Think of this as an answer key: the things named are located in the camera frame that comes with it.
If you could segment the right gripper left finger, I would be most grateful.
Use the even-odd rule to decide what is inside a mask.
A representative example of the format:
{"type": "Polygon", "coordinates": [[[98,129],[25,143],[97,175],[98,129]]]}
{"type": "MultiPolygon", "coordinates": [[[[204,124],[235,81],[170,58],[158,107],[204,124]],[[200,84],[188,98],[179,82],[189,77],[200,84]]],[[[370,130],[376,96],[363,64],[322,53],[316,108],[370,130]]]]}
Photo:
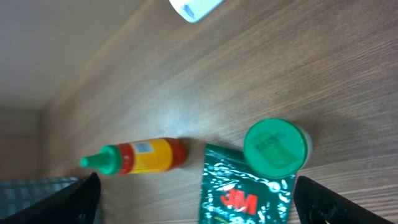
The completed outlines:
{"type": "Polygon", "coordinates": [[[77,179],[68,187],[1,219],[1,224],[100,224],[100,178],[93,172],[77,179]]]}

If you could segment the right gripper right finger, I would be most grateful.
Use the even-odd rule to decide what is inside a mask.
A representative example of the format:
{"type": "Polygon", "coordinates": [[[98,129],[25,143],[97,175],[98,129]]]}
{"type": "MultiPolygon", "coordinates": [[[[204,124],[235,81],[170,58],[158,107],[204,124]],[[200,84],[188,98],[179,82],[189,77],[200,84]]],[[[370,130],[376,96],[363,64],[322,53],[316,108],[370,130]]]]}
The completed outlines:
{"type": "Polygon", "coordinates": [[[294,204],[301,224],[392,224],[306,176],[297,179],[294,204]]]}

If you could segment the green lid jar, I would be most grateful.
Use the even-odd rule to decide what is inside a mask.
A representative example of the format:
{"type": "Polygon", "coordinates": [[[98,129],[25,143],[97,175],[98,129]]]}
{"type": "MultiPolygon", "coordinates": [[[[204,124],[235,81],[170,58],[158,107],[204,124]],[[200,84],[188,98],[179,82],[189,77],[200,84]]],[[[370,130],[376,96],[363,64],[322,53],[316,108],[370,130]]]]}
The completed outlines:
{"type": "Polygon", "coordinates": [[[243,142],[243,155],[249,167],[268,179],[296,174],[312,152],[312,139],[306,130],[285,119],[270,118],[255,123],[243,142]]]}

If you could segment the green 3M glove packet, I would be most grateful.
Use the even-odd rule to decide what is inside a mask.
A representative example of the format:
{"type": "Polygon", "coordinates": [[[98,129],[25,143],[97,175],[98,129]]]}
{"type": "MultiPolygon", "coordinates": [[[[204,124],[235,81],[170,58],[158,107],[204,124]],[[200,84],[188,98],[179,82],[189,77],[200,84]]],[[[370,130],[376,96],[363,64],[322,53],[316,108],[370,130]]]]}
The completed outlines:
{"type": "Polygon", "coordinates": [[[287,223],[295,176],[257,175],[241,151],[207,144],[198,222],[201,224],[287,223]]]}

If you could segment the white barcode scanner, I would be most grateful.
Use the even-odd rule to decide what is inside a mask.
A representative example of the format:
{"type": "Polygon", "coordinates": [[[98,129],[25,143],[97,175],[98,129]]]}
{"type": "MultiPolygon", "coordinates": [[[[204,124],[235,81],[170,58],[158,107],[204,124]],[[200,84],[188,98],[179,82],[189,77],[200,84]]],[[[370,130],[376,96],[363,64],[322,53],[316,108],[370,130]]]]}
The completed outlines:
{"type": "Polygon", "coordinates": [[[216,9],[223,0],[169,0],[169,2],[187,22],[196,23],[216,9]]]}

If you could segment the grey plastic mesh basket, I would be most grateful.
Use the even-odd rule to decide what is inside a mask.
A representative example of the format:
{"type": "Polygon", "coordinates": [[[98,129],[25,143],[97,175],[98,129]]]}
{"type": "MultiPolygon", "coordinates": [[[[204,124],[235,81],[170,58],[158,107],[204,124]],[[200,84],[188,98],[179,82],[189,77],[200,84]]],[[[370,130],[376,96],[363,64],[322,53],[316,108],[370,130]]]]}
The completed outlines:
{"type": "Polygon", "coordinates": [[[75,183],[76,177],[1,181],[1,219],[7,218],[75,183]]]}

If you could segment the red yellow sauce bottle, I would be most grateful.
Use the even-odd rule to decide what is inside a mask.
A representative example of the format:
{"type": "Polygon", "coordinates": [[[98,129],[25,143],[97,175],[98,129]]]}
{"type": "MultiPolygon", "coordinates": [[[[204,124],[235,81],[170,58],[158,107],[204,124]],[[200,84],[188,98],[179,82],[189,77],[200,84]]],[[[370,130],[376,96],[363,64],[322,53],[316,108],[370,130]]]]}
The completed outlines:
{"type": "Polygon", "coordinates": [[[106,145],[99,153],[81,158],[80,166],[103,175],[143,174],[178,168],[187,157],[188,151],[180,140],[157,138],[106,145]]]}

